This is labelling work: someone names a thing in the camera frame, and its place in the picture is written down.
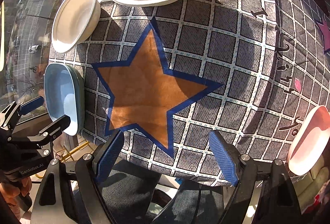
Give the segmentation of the person's left hand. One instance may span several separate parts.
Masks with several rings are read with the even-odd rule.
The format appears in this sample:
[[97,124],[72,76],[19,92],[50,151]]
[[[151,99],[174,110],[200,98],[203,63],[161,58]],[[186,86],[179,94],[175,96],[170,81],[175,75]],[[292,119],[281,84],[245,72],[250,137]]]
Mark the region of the person's left hand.
[[22,187],[19,188],[9,183],[1,183],[1,194],[18,220],[21,218],[21,210],[15,198],[19,196],[19,194],[22,194],[25,197],[29,194],[32,188],[32,181],[30,177],[22,179],[21,183]]

